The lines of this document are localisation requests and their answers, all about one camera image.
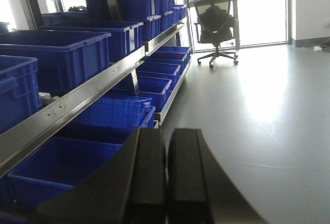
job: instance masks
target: black office chair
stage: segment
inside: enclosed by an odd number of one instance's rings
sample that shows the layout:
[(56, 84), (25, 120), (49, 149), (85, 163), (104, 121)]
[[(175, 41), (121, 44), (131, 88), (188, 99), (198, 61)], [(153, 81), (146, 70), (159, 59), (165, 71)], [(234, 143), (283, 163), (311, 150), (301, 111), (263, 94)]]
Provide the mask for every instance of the black office chair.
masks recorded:
[(238, 64), (236, 52), (220, 52), (220, 43), (231, 40), (234, 36), (230, 28), (235, 27), (236, 19), (229, 14), (230, 0), (199, 0), (194, 2), (198, 22), (196, 25), (198, 43), (212, 43), (216, 48), (214, 53), (198, 58), (200, 65), (201, 59), (212, 57), (209, 66), (212, 69), (212, 62), (219, 56), (227, 57)]

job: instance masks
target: blue plastic bin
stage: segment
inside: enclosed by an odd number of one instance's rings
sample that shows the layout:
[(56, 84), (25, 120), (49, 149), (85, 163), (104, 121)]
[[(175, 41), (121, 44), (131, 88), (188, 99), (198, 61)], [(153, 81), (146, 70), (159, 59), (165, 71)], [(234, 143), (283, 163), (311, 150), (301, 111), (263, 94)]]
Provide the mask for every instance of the blue plastic bin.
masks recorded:
[(160, 15), (148, 17), (146, 19), (126, 19), (131, 22), (143, 22), (142, 41), (150, 41), (160, 34)]
[(192, 49), (191, 47), (181, 47), (181, 46), (162, 46), (160, 47), (156, 52), (158, 53), (185, 53), (187, 54), (186, 60), (185, 60), (185, 66), (188, 64), (188, 61), (190, 60)]
[(109, 67), (110, 33), (18, 30), (0, 35), (0, 54), (36, 57), (41, 92), (65, 94)]
[(156, 52), (166, 52), (166, 53), (186, 53), (191, 56), (191, 47), (181, 47), (181, 46), (162, 46), (157, 49)]
[(69, 21), (40, 29), (108, 32), (109, 61), (116, 62), (142, 45), (141, 22)]
[(91, 19), (110, 20), (107, 0), (86, 0), (87, 14)]
[(87, 19), (87, 12), (85, 11), (67, 11), (67, 12), (52, 12), (41, 14), (45, 25), (66, 22), (71, 20), (85, 20)]
[(16, 204), (34, 210), (88, 177), (121, 145), (54, 137), (8, 173)]
[(151, 98), (104, 95), (71, 122), (133, 130), (151, 109)]
[(172, 5), (175, 10), (178, 10), (178, 20), (187, 16), (187, 5)]
[(172, 11), (173, 0), (159, 0), (159, 13), (163, 14)]
[(8, 32), (8, 24), (7, 22), (0, 22), (0, 34)]
[(41, 109), (37, 59), (0, 55), (0, 134)]
[(146, 56), (143, 60), (147, 62), (167, 63), (180, 65), (180, 75), (186, 67), (187, 54), (185, 53), (153, 53)]
[[(140, 97), (152, 98), (151, 105), (156, 107), (157, 112), (161, 112), (170, 96), (171, 83), (170, 79), (138, 77)], [(106, 94), (127, 95), (124, 82), (119, 82)]]
[(155, 15), (154, 0), (118, 0), (123, 19), (145, 19)]
[[(151, 110), (147, 112), (146, 117), (140, 124), (140, 127), (154, 127), (155, 109), (156, 108), (152, 106)], [(132, 130), (113, 129), (109, 127), (79, 125), (72, 123), (69, 123), (65, 126), (65, 134), (67, 137), (117, 144), (123, 144), (131, 132)]]
[(163, 32), (172, 26), (173, 11), (161, 15), (160, 31)]
[(17, 216), (9, 213), (0, 212), (0, 223), (1, 224), (25, 224), (28, 219), (22, 216)]
[(171, 90), (180, 77), (180, 65), (175, 64), (145, 62), (136, 70), (138, 76), (170, 79), (172, 81)]
[(180, 9), (177, 7), (172, 7), (172, 11), (173, 11), (172, 23), (177, 24), (180, 21), (180, 19), (179, 19)]
[(160, 0), (154, 0), (154, 8), (155, 8), (155, 13), (154, 15), (160, 15)]

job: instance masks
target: metal shelving rack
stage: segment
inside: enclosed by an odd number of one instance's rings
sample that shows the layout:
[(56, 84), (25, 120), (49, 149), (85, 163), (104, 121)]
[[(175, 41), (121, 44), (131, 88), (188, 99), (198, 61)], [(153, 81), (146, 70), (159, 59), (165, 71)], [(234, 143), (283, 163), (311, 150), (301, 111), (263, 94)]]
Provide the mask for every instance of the metal shelving rack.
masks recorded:
[[(36, 12), (33, 13), (32, 21), (40, 19), (40, 17), (33, 17), (38, 16)], [(185, 21), (186, 20), (182, 20), (182, 22), (173, 25), (152, 41), (145, 42), (143, 44), (144, 46), (137, 49), (132, 54), (111, 65), (108, 69), (44, 107), (7, 132), (1, 134), (0, 177), (32, 153), (38, 146), (47, 141), (58, 130), (111, 89), (116, 83), (134, 72), (135, 68), (143, 63), (140, 59), (145, 55), (153, 53), (172, 36), (177, 34), (185, 25)], [(189, 65), (190, 62), (172, 91), (163, 111), (161, 113), (155, 113), (155, 120), (158, 120), (159, 124), (161, 124), (165, 118)]]

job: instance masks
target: gray floor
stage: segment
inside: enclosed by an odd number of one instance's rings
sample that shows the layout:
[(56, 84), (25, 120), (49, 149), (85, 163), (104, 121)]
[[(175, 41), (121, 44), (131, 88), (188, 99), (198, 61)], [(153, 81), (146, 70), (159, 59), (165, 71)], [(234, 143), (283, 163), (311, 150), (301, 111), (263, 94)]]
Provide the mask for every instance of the gray floor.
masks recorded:
[(201, 128), (220, 165), (271, 224), (330, 223), (330, 53), (242, 49), (193, 62), (161, 128)]

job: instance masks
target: baseboard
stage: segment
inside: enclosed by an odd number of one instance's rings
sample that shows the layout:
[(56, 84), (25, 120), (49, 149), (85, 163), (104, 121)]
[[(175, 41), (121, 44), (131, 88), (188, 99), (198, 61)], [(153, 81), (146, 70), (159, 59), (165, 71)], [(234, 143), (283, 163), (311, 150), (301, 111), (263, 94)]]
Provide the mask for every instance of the baseboard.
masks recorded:
[(320, 45), (322, 43), (325, 43), (329, 37), (319, 37), (319, 38), (310, 38), (310, 39), (302, 39), (302, 40), (294, 40), (292, 39), (292, 45), (295, 47), (302, 47), (304, 45)]

